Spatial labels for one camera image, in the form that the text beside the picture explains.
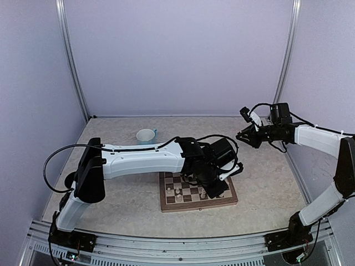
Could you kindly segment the white chess king piece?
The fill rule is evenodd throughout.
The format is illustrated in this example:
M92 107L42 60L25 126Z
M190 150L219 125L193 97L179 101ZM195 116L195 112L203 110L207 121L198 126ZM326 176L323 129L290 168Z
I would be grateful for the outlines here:
M208 199L207 193L206 193L206 191L204 189L201 190L200 199L201 200L207 200Z

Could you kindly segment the wooden chess board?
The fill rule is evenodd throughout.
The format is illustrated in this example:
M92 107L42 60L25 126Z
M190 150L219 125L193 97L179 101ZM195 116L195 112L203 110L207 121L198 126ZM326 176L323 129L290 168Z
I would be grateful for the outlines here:
M203 187L192 181L185 182L178 173L159 173L160 185L160 207L163 213L203 210L216 207L232 206L238 203L238 198L231 178L226 179L229 188L221 195L206 200L200 199ZM166 189L171 188L171 194L166 193ZM180 189L182 201L176 201L175 190Z

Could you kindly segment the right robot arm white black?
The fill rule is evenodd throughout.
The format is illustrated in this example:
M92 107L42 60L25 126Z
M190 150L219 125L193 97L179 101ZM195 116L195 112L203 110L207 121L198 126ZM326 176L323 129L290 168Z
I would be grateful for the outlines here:
M305 228L329 216L354 198L354 135L320 127L291 112L288 103L259 103L243 107L241 116L248 127L236 138L257 149L262 143L280 143L305 148L330 159L335 167L330 184L311 203L290 219L284 242L295 246L304 239Z

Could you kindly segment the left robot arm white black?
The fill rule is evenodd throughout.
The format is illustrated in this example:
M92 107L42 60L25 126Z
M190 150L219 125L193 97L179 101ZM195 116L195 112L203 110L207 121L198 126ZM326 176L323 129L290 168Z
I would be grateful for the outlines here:
M98 137L84 145L77 169L65 179L66 190L54 217L55 236L65 246L78 238L76 223L85 210L105 198L105 180L117 177L170 172L193 176L210 198L227 190L226 178L242 172L237 145L226 137L212 144L192 137L173 137L164 144L105 145Z

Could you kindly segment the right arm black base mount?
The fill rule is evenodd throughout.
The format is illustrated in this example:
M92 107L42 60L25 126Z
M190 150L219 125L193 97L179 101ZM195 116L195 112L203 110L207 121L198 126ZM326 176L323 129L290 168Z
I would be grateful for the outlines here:
M264 239L269 252L291 248L313 241L312 234L310 233L294 236L288 230L266 234Z

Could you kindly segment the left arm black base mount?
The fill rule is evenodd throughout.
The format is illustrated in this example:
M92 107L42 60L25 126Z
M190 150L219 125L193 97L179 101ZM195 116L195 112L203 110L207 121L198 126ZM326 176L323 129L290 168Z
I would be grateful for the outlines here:
M96 235L78 231L64 232L55 229L49 234L49 241L56 245L92 253L96 244Z

